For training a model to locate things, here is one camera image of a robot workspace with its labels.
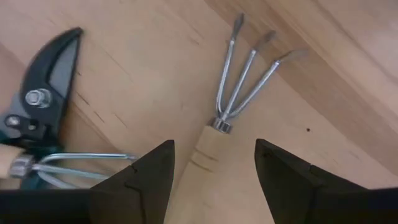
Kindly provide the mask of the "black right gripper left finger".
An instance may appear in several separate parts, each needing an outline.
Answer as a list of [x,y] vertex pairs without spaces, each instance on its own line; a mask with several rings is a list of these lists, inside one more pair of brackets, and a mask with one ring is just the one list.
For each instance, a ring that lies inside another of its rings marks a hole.
[[175,142],[166,140],[90,189],[92,224],[164,224],[174,181]]

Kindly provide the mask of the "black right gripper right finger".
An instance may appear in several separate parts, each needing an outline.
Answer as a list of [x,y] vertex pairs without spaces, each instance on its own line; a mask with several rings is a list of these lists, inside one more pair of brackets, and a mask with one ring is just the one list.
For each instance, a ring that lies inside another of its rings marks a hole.
[[324,190],[364,189],[264,139],[256,140],[254,160],[275,224],[312,224],[318,195]]

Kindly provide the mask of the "green-handled pruning shears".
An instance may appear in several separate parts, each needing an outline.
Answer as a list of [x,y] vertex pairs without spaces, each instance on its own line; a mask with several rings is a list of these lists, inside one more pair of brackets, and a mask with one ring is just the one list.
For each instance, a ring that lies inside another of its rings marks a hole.
[[0,143],[39,160],[60,153],[59,132],[78,61],[81,27],[48,41],[32,58],[8,109],[0,112]]

